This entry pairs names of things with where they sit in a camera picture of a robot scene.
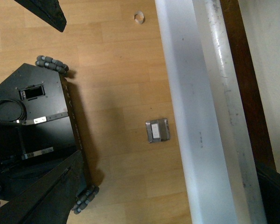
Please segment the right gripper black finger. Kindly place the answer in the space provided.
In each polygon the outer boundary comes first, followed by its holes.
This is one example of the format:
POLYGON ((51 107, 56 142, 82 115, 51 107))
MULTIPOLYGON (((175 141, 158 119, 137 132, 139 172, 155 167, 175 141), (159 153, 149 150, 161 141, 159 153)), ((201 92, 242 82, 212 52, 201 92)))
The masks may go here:
POLYGON ((67 21, 58 0, 15 0, 47 24, 63 32, 67 21))
POLYGON ((0 208, 0 224, 65 224, 76 201, 83 156, 76 151, 0 208))

